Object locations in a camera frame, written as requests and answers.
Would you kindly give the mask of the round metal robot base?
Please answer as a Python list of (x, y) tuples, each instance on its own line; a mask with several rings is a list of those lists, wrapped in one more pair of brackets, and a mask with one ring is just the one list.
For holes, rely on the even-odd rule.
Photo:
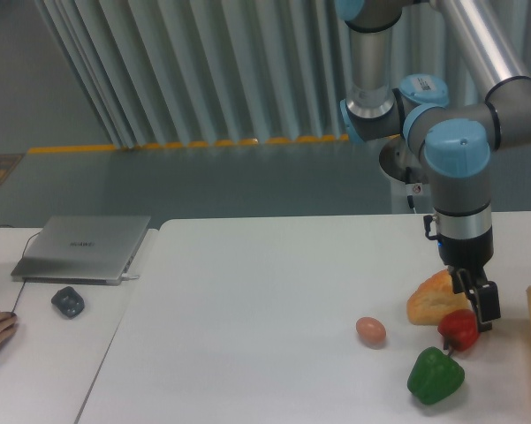
[(428, 183), (428, 178), (419, 161), (400, 135), (385, 143), (379, 154), (379, 164), (387, 176), (399, 182)]

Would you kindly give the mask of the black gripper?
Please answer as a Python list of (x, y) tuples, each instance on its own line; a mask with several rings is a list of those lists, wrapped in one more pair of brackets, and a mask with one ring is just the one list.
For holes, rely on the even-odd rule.
[[(491, 213), (450, 216), (434, 213), (423, 217), (425, 237), (437, 243), (438, 254), (451, 272), (452, 289), (473, 305), (479, 332), (492, 330), (500, 318), (497, 284), (487, 282), (485, 265), (492, 258)], [(473, 283), (486, 283), (473, 290)]]

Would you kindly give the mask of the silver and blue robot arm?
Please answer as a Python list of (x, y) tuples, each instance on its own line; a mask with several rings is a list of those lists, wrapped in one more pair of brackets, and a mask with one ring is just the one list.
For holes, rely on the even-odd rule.
[(489, 161), (494, 152), (531, 144), (531, 76), (487, 1), (435, 1), (482, 102), (452, 109), (439, 79), (411, 75), (390, 85), (391, 30), (404, 1), (339, 1), (350, 29), (353, 84), (340, 109), (356, 142), (401, 136), (429, 180), (437, 243), (453, 290), (464, 294), (476, 326), (500, 317), (498, 289), (485, 274), (493, 255)]

